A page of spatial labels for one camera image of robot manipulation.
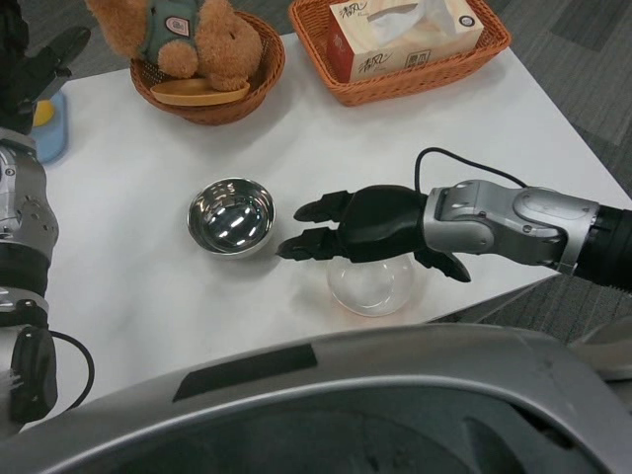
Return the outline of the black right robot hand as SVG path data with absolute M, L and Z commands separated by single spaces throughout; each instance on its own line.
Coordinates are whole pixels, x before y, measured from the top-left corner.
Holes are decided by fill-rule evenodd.
M 412 253 L 424 267 L 469 282 L 471 276 L 458 259 L 426 243 L 423 211 L 427 200 L 414 190 L 393 185 L 325 194 L 300 207 L 294 219 L 318 224 L 332 221 L 338 227 L 307 229 L 281 242 L 276 254 L 297 262 L 342 257 L 360 264 Z

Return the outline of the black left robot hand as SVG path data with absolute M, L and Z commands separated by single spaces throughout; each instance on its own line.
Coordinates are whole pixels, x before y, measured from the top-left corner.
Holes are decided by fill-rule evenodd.
M 1 126 L 28 135 L 38 102 L 50 99 L 72 76 L 70 65 L 91 32 L 71 27 L 34 56 L 27 55 L 29 26 L 16 1 L 1 3 Z

